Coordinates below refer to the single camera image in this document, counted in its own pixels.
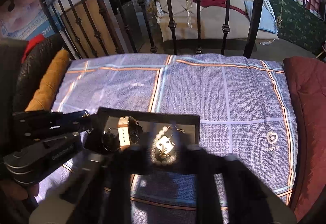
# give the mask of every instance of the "heart logo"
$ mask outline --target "heart logo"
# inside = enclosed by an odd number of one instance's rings
[[[267,133],[268,143],[274,144],[274,143],[276,143],[277,140],[278,140],[278,135],[276,133],[271,132],[271,131]]]

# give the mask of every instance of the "plaid tablecloth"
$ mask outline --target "plaid tablecloth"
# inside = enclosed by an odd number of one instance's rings
[[[235,153],[285,203],[295,178],[297,129],[281,65],[219,54],[123,54],[71,63],[53,111],[100,107],[200,116],[199,144],[209,153]],[[67,162],[40,183],[38,200],[64,181]],[[225,222],[227,202],[216,175]],[[132,219],[194,223],[193,175],[136,175]]]

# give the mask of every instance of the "human hand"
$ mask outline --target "human hand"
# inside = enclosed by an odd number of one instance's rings
[[[11,197],[15,200],[25,200],[30,196],[38,196],[39,194],[39,184],[30,186],[24,189],[19,184],[12,180],[2,180],[0,181],[0,188],[3,190],[7,197]]]

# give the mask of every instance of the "black metal railing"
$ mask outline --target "black metal railing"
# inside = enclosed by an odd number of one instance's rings
[[[59,6],[60,6],[62,16],[65,18],[66,24],[69,27],[69,30],[66,28],[65,23],[61,22],[60,17],[58,16],[58,14],[57,14],[57,12],[55,10],[54,3],[56,1],[58,2]],[[78,14],[76,12],[75,6],[72,3],[72,0],[67,0],[67,1],[69,2],[70,9],[71,9],[72,13],[74,14],[74,17],[76,19],[76,23],[78,24],[78,26],[79,26],[79,28],[80,28],[80,30],[82,32],[82,35],[83,35],[84,39],[86,40],[87,45],[89,46],[92,54],[95,57],[97,57],[97,51],[92,46],[92,43],[91,43],[88,35],[86,34],[86,31],[85,31],[85,29],[83,27],[81,18],[78,17]],[[87,8],[87,4],[86,4],[85,0],[80,0],[80,1],[81,1],[82,5],[83,5],[83,8],[84,8],[85,12],[86,12],[87,19],[89,20],[89,22],[91,24],[91,27],[92,27],[93,32],[94,32],[94,36],[97,38],[97,40],[99,42],[99,45],[101,46],[101,48],[104,51],[104,54],[108,55],[108,51],[105,48],[105,43],[101,38],[101,33],[99,31],[99,28],[97,28],[95,26],[95,23],[94,23],[94,21],[93,21],[93,19],[91,17],[91,14],[90,14],[90,12],[89,12],[89,10]],[[103,0],[96,0],[96,1],[97,1],[98,6],[99,6],[99,13],[102,15],[102,17],[104,19],[106,29],[109,31],[110,35],[114,35],[115,34],[115,29],[112,28],[112,25],[110,25],[109,18],[108,18],[109,17],[108,16],[108,11],[106,10],[105,5],[103,5],[103,2],[102,2]],[[135,45],[135,42],[133,40],[132,34],[130,32],[130,29],[129,29],[129,26],[128,26],[128,23],[127,23],[127,19],[126,19],[126,16],[124,14],[124,11],[123,11],[122,4],[121,4],[120,0],[115,0],[115,1],[116,1],[116,4],[117,4],[117,8],[118,8],[118,10],[120,12],[121,18],[122,18],[123,31],[125,31],[125,33],[128,36],[128,40],[130,42],[130,46],[132,47],[133,52],[137,52],[136,45]],[[201,16],[200,16],[200,1],[201,0],[195,0],[195,1],[196,1],[196,4],[197,4],[197,47],[196,47],[196,54],[201,54],[202,53]],[[49,3],[46,3],[47,2],[46,0],[41,0],[41,2],[42,2],[43,11],[47,15],[47,17],[48,17],[48,19],[50,21],[50,24],[53,27],[54,31],[58,32],[58,28],[57,28],[56,24],[59,24],[60,30],[65,35],[65,37],[66,37],[66,39],[68,41],[68,44],[71,46],[72,50],[75,53],[74,55],[76,57],[78,57],[78,58],[88,57],[88,55],[87,55],[87,53],[85,51],[85,48],[83,47],[83,44],[80,41],[79,36],[77,36],[77,34],[76,34],[75,30],[74,30],[74,27],[71,25],[71,21],[69,21],[69,19],[67,17],[67,14],[66,14],[67,10],[65,10],[63,8],[61,0],[50,0]],[[252,18],[251,18],[247,43],[246,43],[244,53],[243,53],[243,55],[245,57],[248,57],[248,58],[251,56],[251,53],[252,53],[252,50],[253,50],[253,47],[254,47],[254,44],[255,44],[255,40],[256,40],[256,37],[257,37],[257,32],[258,32],[258,27],[259,27],[259,22],[260,22],[260,15],[261,15],[261,10],[262,10],[262,3],[263,3],[263,0],[254,0],[254,2],[253,2]],[[145,19],[146,30],[147,30],[149,42],[150,42],[150,45],[151,45],[150,50],[151,50],[152,53],[156,53],[157,47],[154,44],[151,28],[150,28],[148,18],[147,18],[147,13],[146,13],[146,7],[145,7],[144,0],[138,0],[138,4],[141,7],[141,10],[142,10],[142,13],[143,13],[143,16],[144,16],[144,19]],[[49,8],[52,9],[52,11],[54,13],[54,16],[56,17],[56,20],[58,20],[57,23],[55,23],[55,21],[53,19],[53,16],[51,15],[51,12],[49,11]],[[176,33],[175,33],[177,24],[176,24],[176,22],[175,22],[175,20],[173,18],[171,0],[167,0],[167,8],[168,8],[168,11],[169,11],[169,24],[168,24],[168,27],[171,30],[171,34],[172,34],[173,50],[174,50],[174,54],[177,54],[178,50],[177,50]],[[221,54],[224,54],[224,50],[225,50],[226,42],[227,42],[227,35],[230,32],[230,27],[229,27],[229,12],[230,11],[229,11],[229,9],[230,9],[230,0],[226,0],[225,22],[224,22],[224,24],[222,26],[223,42],[222,42],[222,47],[221,47]],[[121,47],[120,47],[119,43],[117,42],[116,38],[112,37],[112,40],[113,40],[113,43],[115,45],[115,51],[117,53],[123,53],[123,50],[121,49]],[[72,57],[73,56],[72,52],[70,51],[70,49],[68,48],[67,45],[65,46],[65,48],[70,52],[70,56]]]

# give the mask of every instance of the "white watch strap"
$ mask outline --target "white watch strap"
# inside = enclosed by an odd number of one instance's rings
[[[125,150],[130,146],[128,121],[129,117],[120,117],[118,122],[118,133],[121,150]]]

